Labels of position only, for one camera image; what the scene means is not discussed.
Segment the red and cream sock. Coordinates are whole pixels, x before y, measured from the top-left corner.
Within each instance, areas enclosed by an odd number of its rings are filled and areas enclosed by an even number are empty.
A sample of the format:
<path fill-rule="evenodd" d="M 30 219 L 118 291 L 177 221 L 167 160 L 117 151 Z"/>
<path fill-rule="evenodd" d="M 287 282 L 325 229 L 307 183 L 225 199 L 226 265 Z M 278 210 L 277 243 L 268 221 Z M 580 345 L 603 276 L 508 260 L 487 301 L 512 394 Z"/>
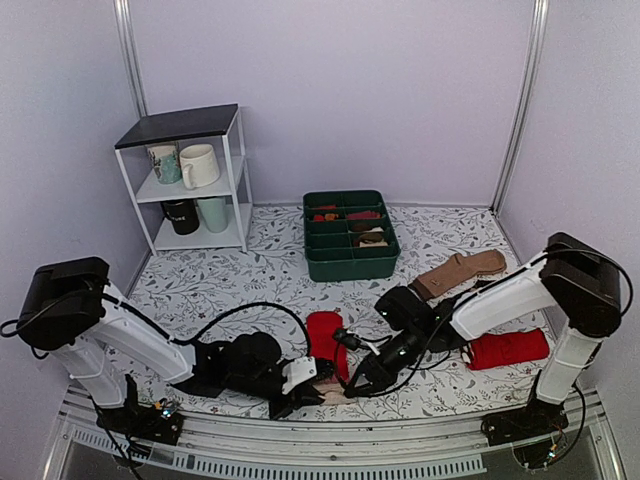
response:
<path fill-rule="evenodd" d="M 311 339 L 311 355 L 316 359 L 330 360 L 337 367 L 340 378 L 347 381 L 347 350 L 333 339 L 335 331 L 343 327 L 342 317 L 334 311 L 313 312 L 306 319 L 306 327 Z M 324 398 L 325 405 L 346 405 L 353 402 L 344 396 L 344 389 L 334 373 L 328 379 L 316 382 L 314 388 Z"/>

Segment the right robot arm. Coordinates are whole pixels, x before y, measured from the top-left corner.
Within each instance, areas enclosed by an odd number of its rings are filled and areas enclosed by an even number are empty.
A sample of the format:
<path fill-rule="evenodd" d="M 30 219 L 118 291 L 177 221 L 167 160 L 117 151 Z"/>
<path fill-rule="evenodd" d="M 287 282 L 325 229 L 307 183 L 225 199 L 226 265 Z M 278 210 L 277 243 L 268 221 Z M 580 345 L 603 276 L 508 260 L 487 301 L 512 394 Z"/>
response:
<path fill-rule="evenodd" d="M 344 387 L 348 398 L 374 398 L 398 390 L 399 373 L 435 352 L 448 339 L 469 343 L 538 311 L 563 314 L 565 325 L 550 359 L 538 374 L 534 399 L 517 415 L 517 427 L 537 436 L 556 417 L 554 405 L 567 398 L 602 342 L 615 333 L 633 301 L 633 284 L 615 260 L 558 232 L 546 247 L 504 278 L 456 300 L 430 306 L 415 286 L 396 286 L 375 310 L 395 336 L 369 353 Z"/>

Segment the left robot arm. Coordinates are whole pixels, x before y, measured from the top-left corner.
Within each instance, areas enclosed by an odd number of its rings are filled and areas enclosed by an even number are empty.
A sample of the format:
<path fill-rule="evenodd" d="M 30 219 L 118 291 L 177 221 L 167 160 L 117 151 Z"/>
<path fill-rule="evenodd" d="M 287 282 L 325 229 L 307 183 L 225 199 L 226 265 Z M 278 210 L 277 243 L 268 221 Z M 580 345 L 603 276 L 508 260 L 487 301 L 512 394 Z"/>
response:
<path fill-rule="evenodd" d="M 132 399 L 135 386 L 109 365 L 108 347 L 182 393 L 216 398 L 230 390 L 261 398 L 273 420 L 323 403 L 315 385 L 333 375 L 330 361 L 311 354 L 286 359 L 265 332 L 210 343 L 199 335 L 177 339 L 130 304 L 108 274 L 99 257 L 39 267 L 20 316 L 10 324 L 32 349 L 55 356 L 126 433 L 141 433 L 149 415 Z"/>

